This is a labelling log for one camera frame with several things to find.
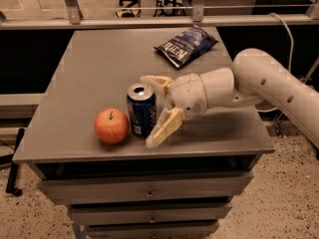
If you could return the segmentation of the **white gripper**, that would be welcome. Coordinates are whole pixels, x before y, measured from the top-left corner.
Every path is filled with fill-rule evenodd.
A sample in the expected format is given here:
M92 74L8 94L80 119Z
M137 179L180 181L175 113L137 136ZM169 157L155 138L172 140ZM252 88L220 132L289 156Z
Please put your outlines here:
M156 126L146 139L148 148L159 146L177 131L185 117L196 117L207 110L205 89L201 77L197 74L182 76L174 81L164 76L141 76L140 80L162 97L168 93L173 106L171 110L162 110Z

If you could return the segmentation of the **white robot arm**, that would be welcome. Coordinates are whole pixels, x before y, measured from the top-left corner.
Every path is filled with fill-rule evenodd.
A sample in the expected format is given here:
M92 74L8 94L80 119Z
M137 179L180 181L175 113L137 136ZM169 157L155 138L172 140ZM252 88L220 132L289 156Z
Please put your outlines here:
M319 93L264 51L250 48L239 52L231 68L189 74L175 80L142 76L141 81L170 103L147 137L148 147L160 145L178 130L183 120L209 109L249 107L263 101L282 111L319 147Z

